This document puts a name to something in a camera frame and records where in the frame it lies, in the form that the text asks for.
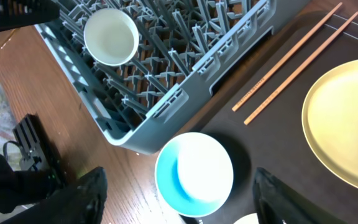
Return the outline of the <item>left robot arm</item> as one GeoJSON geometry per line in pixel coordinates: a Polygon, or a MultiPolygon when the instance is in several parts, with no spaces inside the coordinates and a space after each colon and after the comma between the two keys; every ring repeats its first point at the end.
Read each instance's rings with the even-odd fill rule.
{"type": "Polygon", "coordinates": [[[0,0],[0,32],[50,22],[60,16],[51,0],[0,0]]]}

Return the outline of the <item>wooden chopstick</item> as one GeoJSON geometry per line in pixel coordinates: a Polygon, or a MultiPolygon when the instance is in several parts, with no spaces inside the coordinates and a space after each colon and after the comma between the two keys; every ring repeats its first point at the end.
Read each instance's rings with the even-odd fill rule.
{"type": "Polygon", "coordinates": [[[343,25],[328,37],[266,100],[244,121],[248,125],[265,109],[356,17],[356,11],[343,25]]]}
{"type": "Polygon", "coordinates": [[[300,47],[342,6],[338,3],[311,30],[309,30],[233,107],[236,112],[300,47]]]}

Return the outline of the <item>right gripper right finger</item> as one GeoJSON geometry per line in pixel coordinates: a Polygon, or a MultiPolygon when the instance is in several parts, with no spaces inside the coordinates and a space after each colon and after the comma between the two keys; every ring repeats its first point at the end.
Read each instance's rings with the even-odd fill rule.
{"type": "Polygon", "coordinates": [[[252,193],[260,223],[345,223],[261,167],[256,169],[252,193]]]}

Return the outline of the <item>white pink bowl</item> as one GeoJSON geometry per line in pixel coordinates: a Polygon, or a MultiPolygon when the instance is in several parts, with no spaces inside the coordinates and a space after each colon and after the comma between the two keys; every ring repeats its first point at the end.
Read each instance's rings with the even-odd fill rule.
{"type": "Polygon", "coordinates": [[[258,215],[256,213],[250,213],[236,220],[233,224],[259,224],[258,215]]]}

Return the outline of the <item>white cup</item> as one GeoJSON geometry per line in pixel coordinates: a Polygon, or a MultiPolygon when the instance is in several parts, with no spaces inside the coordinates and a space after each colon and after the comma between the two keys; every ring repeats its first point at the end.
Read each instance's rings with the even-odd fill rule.
{"type": "Polygon", "coordinates": [[[113,67],[131,60],[139,46],[139,30],[134,20],[118,9],[105,8],[93,13],[83,36],[91,56],[113,67]]]}

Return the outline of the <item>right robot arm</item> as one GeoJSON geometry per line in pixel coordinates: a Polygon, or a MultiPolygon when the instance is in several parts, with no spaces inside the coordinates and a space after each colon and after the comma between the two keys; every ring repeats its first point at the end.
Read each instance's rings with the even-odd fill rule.
{"type": "MultiPolygon", "coordinates": [[[[56,181],[44,171],[14,171],[0,154],[0,213],[18,205],[33,206],[6,223],[101,223],[107,179],[97,167],[56,194],[56,181]]],[[[342,223],[263,168],[252,186],[255,212],[238,223],[342,223]]]]}

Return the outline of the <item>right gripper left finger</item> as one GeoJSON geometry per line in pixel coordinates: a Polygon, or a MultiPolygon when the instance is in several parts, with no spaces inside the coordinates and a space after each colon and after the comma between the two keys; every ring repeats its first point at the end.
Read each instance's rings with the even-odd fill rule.
{"type": "Polygon", "coordinates": [[[57,194],[2,224],[100,224],[107,189],[105,170],[96,167],[57,194]]]}

